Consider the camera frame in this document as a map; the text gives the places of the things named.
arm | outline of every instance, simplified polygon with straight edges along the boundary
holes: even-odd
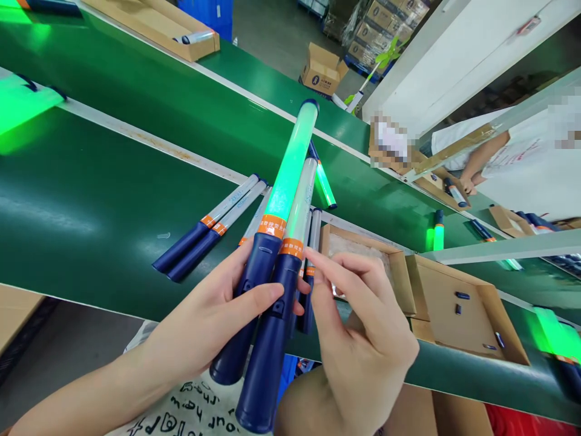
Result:
[[[476,175],[476,173],[478,173],[482,167],[486,165],[490,158],[493,157],[502,147],[504,147],[509,140],[509,133],[507,131],[503,132],[500,135],[486,141],[470,154],[468,163],[466,164],[466,167],[460,176],[460,182],[467,193],[471,193],[474,189],[474,185],[478,184],[473,183],[473,176]],[[479,180],[479,183],[482,183],[486,179],[482,177],[477,178],[477,180]]]
[[[98,435],[126,424],[173,387],[140,364],[143,346],[58,390],[28,411],[10,436]]]
[[[267,283],[232,300],[252,244],[249,239],[214,268],[145,343],[40,402],[10,436],[103,436],[138,417],[177,384],[198,377],[226,342],[283,293],[279,283]],[[303,283],[299,291],[308,293]],[[294,311],[304,313],[296,302]]]
[[[418,341],[380,260],[305,253],[317,268],[312,305],[323,365],[290,384],[278,407],[275,435],[372,436],[391,413]],[[331,282],[353,308],[345,325]]]

plastic wrap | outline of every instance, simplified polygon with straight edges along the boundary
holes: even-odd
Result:
[[[347,60],[371,72],[377,55],[385,53],[396,36],[398,46],[405,44],[428,9],[421,0],[361,0],[342,33]]]

open cardboard box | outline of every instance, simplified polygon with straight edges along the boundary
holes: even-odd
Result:
[[[483,357],[531,364],[494,285],[425,257],[405,259],[416,307],[412,331],[418,339]],[[468,294],[470,300],[459,299],[455,292]],[[461,315],[456,314],[456,305],[462,306]],[[495,332],[501,335],[504,348]]]
[[[488,208],[498,228],[512,237],[525,237],[535,235],[530,224],[516,213],[505,209],[502,206],[491,206]]]
[[[402,312],[407,316],[412,316],[416,313],[416,306],[412,294],[412,286],[410,284],[410,277],[407,272],[407,264],[405,261],[405,254],[400,249],[392,247],[384,242],[361,236],[356,233],[340,229],[331,224],[323,226],[321,229],[321,253],[325,256],[329,255],[329,245],[331,234],[340,236],[343,239],[353,241],[355,243],[375,248],[378,251],[387,254],[389,260],[388,274],[393,285],[393,292]]]
[[[190,17],[166,0],[83,0],[84,3],[108,15],[169,51],[194,62],[220,49],[220,37],[194,44],[173,40],[195,32],[211,31],[208,26]]]
[[[376,143],[376,121],[371,123],[371,135],[369,137],[369,156],[372,158],[374,163],[381,165],[382,167],[388,167],[392,170],[396,171],[400,175],[407,174],[412,169],[420,166],[423,162],[425,162],[428,158],[425,157],[422,153],[418,150],[409,150],[411,155],[411,162],[404,162],[400,157],[391,156],[386,150],[380,150],[378,144]],[[459,207],[458,203],[449,196],[445,191],[444,186],[444,179],[447,177],[450,178],[453,185],[458,188],[458,191],[466,201],[466,207]],[[464,211],[468,210],[472,207],[468,196],[462,189],[460,181],[452,176],[444,167],[439,167],[432,171],[431,173],[424,174],[422,177],[414,181],[419,187],[428,191],[432,196],[436,197],[442,203],[450,206],[454,210],[457,211]]]
[[[484,403],[404,385],[376,435],[494,436]]]
[[[349,67],[339,60],[339,56],[311,42],[307,63],[300,78],[307,88],[331,96],[348,71]]]

hand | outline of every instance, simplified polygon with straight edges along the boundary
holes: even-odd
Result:
[[[139,347],[140,361],[160,383],[176,385],[200,375],[242,327],[283,294],[281,284],[267,283],[232,299],[253,241],[247,240],[216,266]],[[306,282],[298,282],[299,291],[310,292]],[[296,301],[294,313],[304,314]]]
[[[390,414],[418,341],[380,260],[351,253],[329,259],[311,249],[306,257],[317,268],[312,304],[327,379],[319,386],[327,389],[327,404],[316,408],[335,409],[345,434],[372,435]],[[345,325],[331,282],[353,308]]]
[[[476,191],[476,187],[474,186],[474,182],[471,179],[467,179],[465,177],[460,177],[460,184],[462,185],[462,189],[468,195],[476,195],[478,191]]]

red object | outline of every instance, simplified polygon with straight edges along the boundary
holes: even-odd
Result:
[[[486,405],[494,436],[580,436],[576,427],[524,412]]]

